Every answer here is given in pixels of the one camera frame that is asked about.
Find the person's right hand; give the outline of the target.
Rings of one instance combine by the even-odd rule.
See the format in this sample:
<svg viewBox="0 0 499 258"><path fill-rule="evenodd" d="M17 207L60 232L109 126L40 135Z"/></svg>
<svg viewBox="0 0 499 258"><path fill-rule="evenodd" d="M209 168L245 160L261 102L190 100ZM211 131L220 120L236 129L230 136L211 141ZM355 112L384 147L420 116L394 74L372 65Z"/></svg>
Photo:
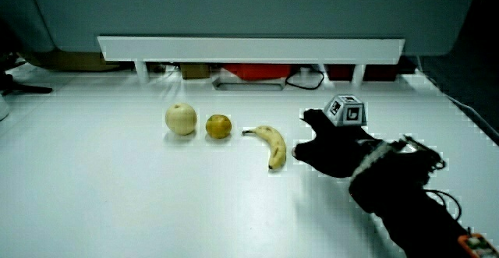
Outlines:
<svg viewBox="0 0 499 258"><path fill-rule="evenodd" d="M351 176L363 159L384 143L363 129L366 106L352 94L337 94L324 108L305 110L301 119L315 137L296 144L292 156L335 178Z"/></svg>

